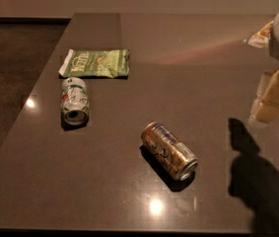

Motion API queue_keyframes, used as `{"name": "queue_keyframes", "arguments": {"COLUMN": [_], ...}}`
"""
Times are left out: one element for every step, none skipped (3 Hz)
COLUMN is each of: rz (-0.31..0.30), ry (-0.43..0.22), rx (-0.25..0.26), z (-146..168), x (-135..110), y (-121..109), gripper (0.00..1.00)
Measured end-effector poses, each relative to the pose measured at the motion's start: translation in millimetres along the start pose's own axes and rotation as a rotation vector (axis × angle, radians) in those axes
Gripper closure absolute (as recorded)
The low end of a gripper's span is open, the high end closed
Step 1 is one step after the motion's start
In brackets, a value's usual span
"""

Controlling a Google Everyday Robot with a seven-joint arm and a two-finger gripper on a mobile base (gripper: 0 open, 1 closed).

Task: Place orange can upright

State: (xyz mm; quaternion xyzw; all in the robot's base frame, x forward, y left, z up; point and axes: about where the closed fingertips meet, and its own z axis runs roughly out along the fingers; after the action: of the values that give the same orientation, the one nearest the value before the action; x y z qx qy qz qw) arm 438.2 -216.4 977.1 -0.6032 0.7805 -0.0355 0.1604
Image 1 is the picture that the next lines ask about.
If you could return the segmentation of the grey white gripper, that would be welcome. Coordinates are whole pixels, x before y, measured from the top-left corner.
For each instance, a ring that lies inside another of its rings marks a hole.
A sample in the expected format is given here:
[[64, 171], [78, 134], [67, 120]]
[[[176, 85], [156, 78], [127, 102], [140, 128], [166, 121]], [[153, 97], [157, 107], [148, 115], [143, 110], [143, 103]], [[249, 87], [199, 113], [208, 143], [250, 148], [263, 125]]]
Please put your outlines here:
[[[248, 40], [257, 48], [269, 45], [269, 54], [279, 60], [279, 13], [274, 21], [267, 23]], [[251, 124], [271, 124], [279, 117], [279, 68], [266, 71], [261, 77], [252, 103], [249, 122]]]

